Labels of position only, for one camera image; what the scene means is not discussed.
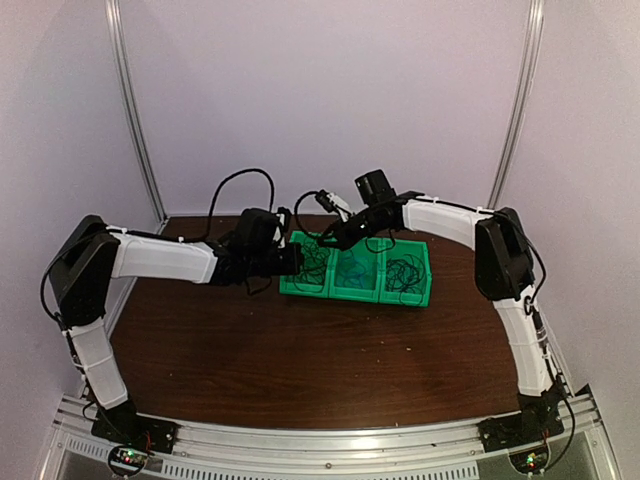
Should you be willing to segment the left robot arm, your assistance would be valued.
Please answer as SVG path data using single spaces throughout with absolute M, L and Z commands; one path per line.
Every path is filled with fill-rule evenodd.
M 291 214 L 259 208 L 242 212 L 236 227 L 217 240 L 170 238 L 109 225 L 85 216 L 43 274 L 56 306 L 45 313 L 71 344 L 78 368 L 106 429 L 123 444 L 137 442 L 144 424 L 131 400 L 108 338 L 104 317 L 110 284 L 121 278 L 185 281 L 226 287 L 299 273 L 304 255 L 286 238 Z

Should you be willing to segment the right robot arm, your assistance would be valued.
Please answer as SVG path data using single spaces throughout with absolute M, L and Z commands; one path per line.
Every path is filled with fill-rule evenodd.
M 314 200 L 338 217 L 320 234 L 319 244 L 347 250 L 382 231 L 407 230 L 471 249 L 476 288 L 497 311 L 516 365 L 520 413 L 513 419 L 513 433 L 530 442 L 551 430 L 565 393 L 537 304 L 542 284 L 534 270 L 543 263 L 518 213 L 459 205 L 417 191 L 398 193 L 382 170 L 360 176 L 355 184 L 365 205 L 359 212 L 333 192 L 314 193 Z

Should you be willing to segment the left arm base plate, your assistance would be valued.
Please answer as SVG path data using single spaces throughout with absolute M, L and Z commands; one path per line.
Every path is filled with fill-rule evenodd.
M 178 425 L 175 422 L 134 415 L 131 421 L 110 418 L 99 412 L 91 427 L 95 437 L 113 443 L 106 463 L 118 477 L 142 472 L 157 453 L 173 452 Z

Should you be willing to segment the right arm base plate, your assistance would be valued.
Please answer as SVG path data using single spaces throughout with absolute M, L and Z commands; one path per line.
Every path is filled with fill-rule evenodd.
M 519 474 L 543 474 L 552 463 L 549 440 L 565 431 L 558 415 L 540 422 L 533 413 L 520 412 L 491 417 L 478 424 L 486 453 L 506 450 L 512 468 Z

